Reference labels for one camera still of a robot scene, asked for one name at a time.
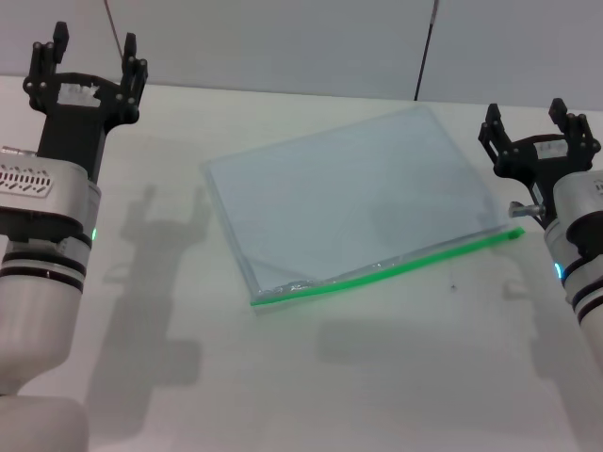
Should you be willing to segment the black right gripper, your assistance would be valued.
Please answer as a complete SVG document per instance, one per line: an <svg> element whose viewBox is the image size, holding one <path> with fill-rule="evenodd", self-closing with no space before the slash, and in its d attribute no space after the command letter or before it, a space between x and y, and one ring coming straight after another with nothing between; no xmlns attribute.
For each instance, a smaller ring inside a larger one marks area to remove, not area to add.
<svg viewBox="0 0 603 452"><path fill-rule="evenodd" d="M594 138L585 114L570 113L561 98L554 98L549 117L562 135L540 135L512 142L502 123L497 104L489 104L478 141L493 163L497 163L497 176L513 179L523 184L532 200L544 207L541 221L557 217L553 187L562 177L589 170L601 145ZM536 145L551 144L559 139L568 147L565 156L539 158Z"/></svg>

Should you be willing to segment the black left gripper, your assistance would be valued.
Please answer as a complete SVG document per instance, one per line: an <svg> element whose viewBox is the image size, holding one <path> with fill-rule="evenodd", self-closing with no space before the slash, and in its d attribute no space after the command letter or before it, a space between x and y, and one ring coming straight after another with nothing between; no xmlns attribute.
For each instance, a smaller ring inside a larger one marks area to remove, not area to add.
<svg viewBox="0 0 603 452"><path fill-rule="evenodd" d="M75 163L96 182L106 136L139 119L148 62L137 58L137 37L127 33L120 84L90 74L56 73L69 38L67 24L57 22L51 41L32 44L25 92L30 106L46 115L37 156Z"/></svg>

